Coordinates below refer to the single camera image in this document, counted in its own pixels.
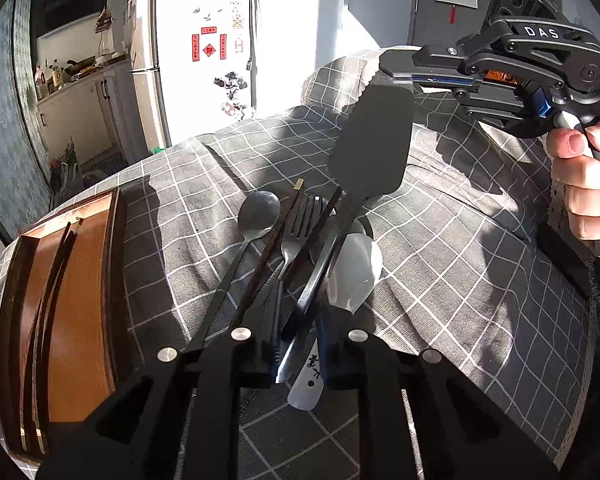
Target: brown wooden tray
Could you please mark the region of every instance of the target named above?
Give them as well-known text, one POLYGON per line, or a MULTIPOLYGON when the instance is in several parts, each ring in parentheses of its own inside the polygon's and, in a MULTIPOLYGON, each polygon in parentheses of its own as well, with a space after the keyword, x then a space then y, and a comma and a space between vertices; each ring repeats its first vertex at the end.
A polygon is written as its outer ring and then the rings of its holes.
POLYGON ((0 303, 0 421, 16 458, 39 463, 131 372, 125 217, 109 190, 16 242, 0 303))

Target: black silicone spatula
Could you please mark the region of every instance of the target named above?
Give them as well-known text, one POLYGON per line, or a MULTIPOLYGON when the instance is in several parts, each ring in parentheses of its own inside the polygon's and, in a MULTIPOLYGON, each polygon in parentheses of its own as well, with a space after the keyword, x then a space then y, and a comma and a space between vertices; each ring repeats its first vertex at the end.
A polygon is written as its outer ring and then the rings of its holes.
POLYGON ((412 121, 411 89, 375 76, 331 150, 327 166, 344 192, 338 228, 327 238, 298 304, 285 323, 276 382, 286 381, 292 373, 315 315, 316 294, 323 292, 332 263, 363 204, 369 197, 392 193, 400 187, 412 121))

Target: fork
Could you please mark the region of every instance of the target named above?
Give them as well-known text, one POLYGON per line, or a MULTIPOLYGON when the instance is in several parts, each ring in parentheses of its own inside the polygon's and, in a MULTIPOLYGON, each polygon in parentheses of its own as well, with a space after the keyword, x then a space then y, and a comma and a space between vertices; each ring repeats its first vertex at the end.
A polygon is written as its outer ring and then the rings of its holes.
POLYGON ((278 274, 275 309, 276 323, 280 322, 280 304, 285 293, 285 272, 293 260, 296 259, 296 256, 298 256, 302 246, 304 246, 309 234, 311 234, 311 230, 320 218, 323 208, 324 201, 321 197, 302 194, 298 197, 294 210, 289 215, 289 220, 286 223, 285 232, 282 237, 282 255, 285 262, 278 274))

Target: refrigerator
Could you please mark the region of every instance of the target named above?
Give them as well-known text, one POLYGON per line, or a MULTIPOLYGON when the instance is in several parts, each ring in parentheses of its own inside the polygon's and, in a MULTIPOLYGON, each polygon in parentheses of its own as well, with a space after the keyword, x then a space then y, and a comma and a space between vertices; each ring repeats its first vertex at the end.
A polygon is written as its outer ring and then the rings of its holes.
POLYGON ((131 59, 140 121, 149 152, 171 146, 155 41, 155 0, 129 0, 125 43, 131 59))
POLYGON ((150 151, 248 116, 251 9, 251 0, 129 1, 125 35, 150 151))

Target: table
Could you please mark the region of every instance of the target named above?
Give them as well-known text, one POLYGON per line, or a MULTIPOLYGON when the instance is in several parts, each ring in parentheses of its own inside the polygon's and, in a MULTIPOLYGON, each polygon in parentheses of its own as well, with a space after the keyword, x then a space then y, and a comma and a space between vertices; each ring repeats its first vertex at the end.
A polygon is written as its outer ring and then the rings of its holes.
MULTIPOLYGON (((298 107, 189 139, 74 197, 113 186, 123 191, 136 365, 164 346, 183 348, 195 333, 241 242, 237 214, 248 192, 266 189, 284 201, 302 177, 307 192, 331 195, 328 152, 378 55, 321 68, 305 83, 298 107)), ((559 466, 586 398, 595 312, 535 247, 550 190, 542 144, 484 132, 456 113, 446 92, 415 101, 402 185, 362 212, 384 266, 356 319, 393 348, 418 352, 408 316, 559 466)), ((248 249, 208 338, 227 327, 263 247, 258 240, 248 249)), ((13 244, 0 261, 0 295, 11 251, 13 244)), ((277 252, 270 269, 280 261, 277 252)), ((287 307, 299 287, 285 298, 287 307)), ((311 336, 306 350, 312 343, 311 336)), ((325 391, 312 412, 300 412, 286 403, 291 384, 261 390, 248 404, 239 477, 355 478, 355 394, 325 391)))

